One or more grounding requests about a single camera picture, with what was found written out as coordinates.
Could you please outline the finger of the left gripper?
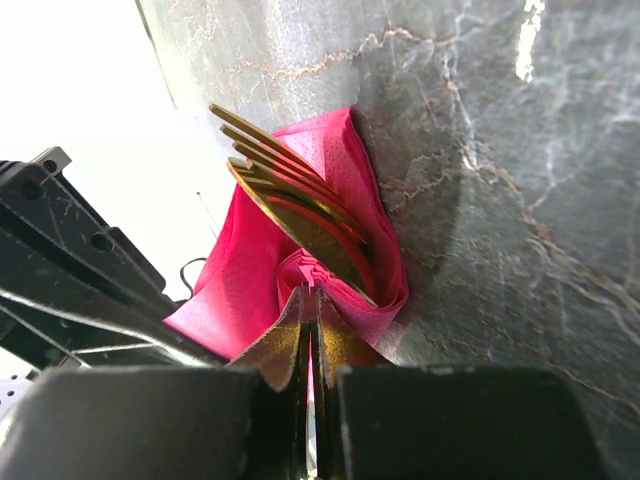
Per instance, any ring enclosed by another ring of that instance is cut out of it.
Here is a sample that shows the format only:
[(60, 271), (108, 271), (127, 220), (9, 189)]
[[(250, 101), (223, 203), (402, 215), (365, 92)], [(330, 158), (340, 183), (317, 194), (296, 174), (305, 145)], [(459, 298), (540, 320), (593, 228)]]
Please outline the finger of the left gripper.
[(64, 177), (59, 147), (1, 163), (1, 346), (35, 368), (221, 366), (165, 324), (165, 280)]

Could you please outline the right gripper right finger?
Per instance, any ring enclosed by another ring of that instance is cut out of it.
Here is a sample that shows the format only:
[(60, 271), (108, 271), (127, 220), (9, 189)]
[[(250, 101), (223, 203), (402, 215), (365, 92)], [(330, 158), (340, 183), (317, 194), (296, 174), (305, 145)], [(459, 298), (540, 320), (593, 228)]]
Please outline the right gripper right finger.
[(603, 479), (587, 420), (556, 375), (392, 364), (312, 292), (323, 479)]

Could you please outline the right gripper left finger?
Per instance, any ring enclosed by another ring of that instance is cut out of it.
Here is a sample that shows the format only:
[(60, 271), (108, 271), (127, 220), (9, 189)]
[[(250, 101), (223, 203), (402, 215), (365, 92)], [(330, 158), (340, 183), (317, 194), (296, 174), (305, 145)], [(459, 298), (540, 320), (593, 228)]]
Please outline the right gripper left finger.
[(307, 290), (218, 368), (53, 369), (1, 423), (5, 479), (300, 479)]

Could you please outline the pink paper napkin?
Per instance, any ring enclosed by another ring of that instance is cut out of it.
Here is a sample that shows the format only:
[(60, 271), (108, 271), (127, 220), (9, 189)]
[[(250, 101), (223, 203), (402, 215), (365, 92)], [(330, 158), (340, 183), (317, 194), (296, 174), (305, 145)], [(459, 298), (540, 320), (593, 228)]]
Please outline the pink paper napkin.
[(368, 302), (297, 246), (240, 188), (195, 294), (166, 324), (226, 359), (237, 357), (280, 316), (302, 283), (323, 288), (365, 341), (376, 345), (409, 298), (395, 230), (380, 199), (368, 153), (344, 107), (291, 124), (276, 138), (307, 161), (372, 235), (372, 273), (378, 297)]

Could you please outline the gold spoon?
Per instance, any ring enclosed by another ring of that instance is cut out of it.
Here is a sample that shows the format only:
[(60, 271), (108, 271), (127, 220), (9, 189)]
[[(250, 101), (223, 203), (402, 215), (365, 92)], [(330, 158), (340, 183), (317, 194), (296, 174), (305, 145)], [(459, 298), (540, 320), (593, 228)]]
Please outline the gold spoon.
[(379, 289), (367, 245), (312, 195), (259, 163), (231, 157), (227, 168), (241, 189), (298, 246), (330, 274), (376, 306)]

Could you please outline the gold fork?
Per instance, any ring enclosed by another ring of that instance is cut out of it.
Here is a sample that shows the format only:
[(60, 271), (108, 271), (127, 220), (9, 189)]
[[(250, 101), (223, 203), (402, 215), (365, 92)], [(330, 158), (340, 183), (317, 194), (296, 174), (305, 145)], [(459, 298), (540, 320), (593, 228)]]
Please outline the gold fork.
[(266, 172), (278, 186), (314, 205), (328, 214), (348, 237), (367, 252), (371, 234), (362, 222), (350, 213), (337, 192), (298, 153), (287, 147), (274, 135), (218, 104), (211, 104), (209, 111), (222, 121), (221, 132), (232, 140), (232, 148), (242, 157), (245, 170), (253, 165)]

